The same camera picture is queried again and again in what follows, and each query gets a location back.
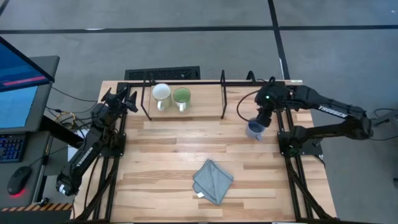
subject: green mug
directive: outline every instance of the green mug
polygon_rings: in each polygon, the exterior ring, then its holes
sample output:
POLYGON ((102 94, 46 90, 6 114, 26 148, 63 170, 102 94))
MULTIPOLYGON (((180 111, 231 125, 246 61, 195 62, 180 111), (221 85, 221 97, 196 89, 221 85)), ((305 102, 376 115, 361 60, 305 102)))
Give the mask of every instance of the green mug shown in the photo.
POLYGON ((177 107, 180 109, 180 112, 184 112, 184 110, 189 107, 191 93, 187 88, 178 88, 173 93, 173 99, 177 107))

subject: concrete floor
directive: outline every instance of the concrete floor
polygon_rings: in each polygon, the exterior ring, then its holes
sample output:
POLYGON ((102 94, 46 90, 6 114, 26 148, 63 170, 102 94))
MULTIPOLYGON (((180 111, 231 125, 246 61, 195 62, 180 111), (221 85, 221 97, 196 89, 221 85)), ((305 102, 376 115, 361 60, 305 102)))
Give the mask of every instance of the concrete floor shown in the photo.
MULTIPOLYGON (((275 0, 280 26, 398 24, 396 0, 275 0)), ((1 30, 177 26, 271 26, 266 0, 10 0, 1 30)), ((372 111, 398 108, 398 30, 282 31, 290 77, 336 100, 372 111)), ((59 55, 55 87, 97 99, 103 80, 125 69, 196 66, 202 79, 282 78, 273 31, 3 35, 28 56, 59 55)), ((91 105, 52 92, 48 106, 81 111, 91 105)), ((315 125, 340 122, 313 112, 315 125)), ((388 124, 375 138, 398 134, 388 124)), ((398 139, 322 142, 338 216, 396 223, 398 139)))

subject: towel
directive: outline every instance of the towel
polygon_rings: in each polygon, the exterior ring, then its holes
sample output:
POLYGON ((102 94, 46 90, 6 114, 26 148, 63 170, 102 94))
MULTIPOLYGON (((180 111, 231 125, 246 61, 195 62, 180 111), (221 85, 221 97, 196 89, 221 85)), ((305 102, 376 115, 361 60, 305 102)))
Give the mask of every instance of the towel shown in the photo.
POLYGON ((193 175, 193 189, 215 205, 220 205, 234 177, 211 160, 193 175))

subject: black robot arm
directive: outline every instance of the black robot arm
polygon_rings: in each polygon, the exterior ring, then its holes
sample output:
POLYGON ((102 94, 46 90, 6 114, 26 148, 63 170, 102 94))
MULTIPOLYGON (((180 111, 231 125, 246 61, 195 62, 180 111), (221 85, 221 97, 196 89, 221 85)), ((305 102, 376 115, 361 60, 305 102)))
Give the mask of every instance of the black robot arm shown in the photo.
POLYGON ((127 113, 127 110, 138 111, 136 107, 137 92, 134 92, 123 103, 123 99, 127 95, 127 88, 116 95, 111 94, 110 91, 111 89, 102 98, 101 101, 104 103, 98 103, 91 111, 90 130, 79 150, 57 177, 57 190, 67 196, 78 193, 81 178, 101 151, 114 152, 119 148, 124 148, 125 135, 115 131, 114 125, 122 114, 127 113))
POLYGON ((257 122, 263 126, 269 126, 273 111, 284 109, 316 109, 344 119, 340 124, 314 128, 294 126, 289 132, 291 147, 301 148, 308 139, 346 136, 363 140, 373 135, 371 121, 366 117, 365 110, 321 96, 305 85, 286 86, 283 82, 275 82, 272 77, 258 91, 255 102, 260 106, 257 122))

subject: warning tape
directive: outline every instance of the warning tape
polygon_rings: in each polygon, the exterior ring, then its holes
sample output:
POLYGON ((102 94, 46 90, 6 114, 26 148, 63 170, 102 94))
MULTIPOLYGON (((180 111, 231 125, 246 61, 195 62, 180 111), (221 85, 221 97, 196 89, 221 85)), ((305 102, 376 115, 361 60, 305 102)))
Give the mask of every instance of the warning tape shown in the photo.
POLYGON ((48 203, 43 207, 38 204, 32 204, 26 207, 2 208, 2 212, 24 212, 24 211, 59 211, 72 209, 71 203, 48 203))

